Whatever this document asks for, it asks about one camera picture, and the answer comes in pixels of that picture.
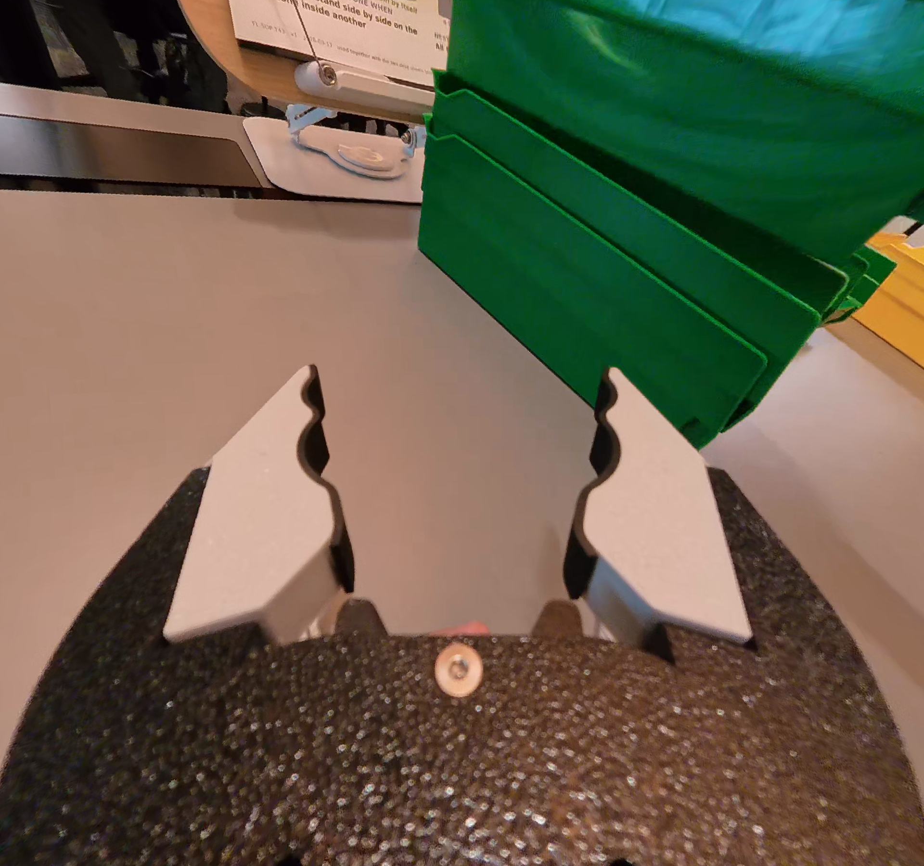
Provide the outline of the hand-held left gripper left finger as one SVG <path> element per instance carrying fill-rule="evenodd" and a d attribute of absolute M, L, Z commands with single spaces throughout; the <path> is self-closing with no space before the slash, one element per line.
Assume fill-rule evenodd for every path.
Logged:
<path fill-rule="evenodd" d="M 213 456 L 163 628 L 171 643 L 255 625 L 285 645 L 334 634 L 355 565 L 317 367 L 299 369 Z"/>

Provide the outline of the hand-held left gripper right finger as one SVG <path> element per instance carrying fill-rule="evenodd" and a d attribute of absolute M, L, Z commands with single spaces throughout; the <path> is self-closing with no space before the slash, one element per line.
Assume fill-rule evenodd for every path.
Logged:
<path fill-rule="evenodd" d="M 747 645 L 754 635 L 699 451 L 617 368 L 594 406 L 594 479 L 578 495 L 564 557 L 571 600 L 617 641 L 659 626 Z"/>

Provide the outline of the green plastic bin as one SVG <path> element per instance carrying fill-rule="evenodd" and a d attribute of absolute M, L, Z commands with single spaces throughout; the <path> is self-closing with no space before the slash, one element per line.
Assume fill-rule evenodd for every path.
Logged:
<path fill-rule="evenodd" d="M 816 259 L 922 216 L 923 0 L 455 0 L 447 62 Z"/>
<path fill-rule="evenodd" d="M 590 145 L 514 117 L 445 71 L 434 80 L 428 139 L 466 140 L 766 355 L 750 402 L 723 432 L 756 409 L 817 328 L 853 315 L 863 289 L 875 287 L 863 245 L 835 264 L 805 256 Z"/>
<path fill-rule="evenodd" d="M 422 189 L 422 253 L 589 404 L 616 367 L 701 447 L 750 402 L 761 350 L 463 138 Z"/>

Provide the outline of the yellow plastic bin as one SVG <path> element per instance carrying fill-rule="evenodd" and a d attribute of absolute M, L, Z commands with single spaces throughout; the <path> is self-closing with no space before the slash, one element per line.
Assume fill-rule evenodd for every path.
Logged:
<path fill-rule="evenodd" d="M 878 338 L 923 365 L 923 224 L 899 216 L 860 249 L 875 287 L 853 315 Z"/>

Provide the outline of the printed instruction sheet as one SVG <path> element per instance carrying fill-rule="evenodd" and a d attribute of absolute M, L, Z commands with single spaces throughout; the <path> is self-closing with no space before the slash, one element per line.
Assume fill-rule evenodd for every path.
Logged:
<path fill-rule="evenodd" d="M 237 41 L 300 61 L 433 87 L 446 67 L 453 0 L 228 0 Z"/>

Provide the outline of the instruction sheet on stand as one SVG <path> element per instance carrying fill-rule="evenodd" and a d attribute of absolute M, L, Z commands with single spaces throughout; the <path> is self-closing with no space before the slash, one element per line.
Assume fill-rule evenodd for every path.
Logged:
<path fill-rule="evenodd" d="M 306 103 L 341 113 L 418 123 L 432 110 L 433 87 L 401 84 L 370 71 L 320 58 L 300 61 L 241 45 L 228 0 L 179 0 L 198 41 L 232 78 L 283 103 Z"/>

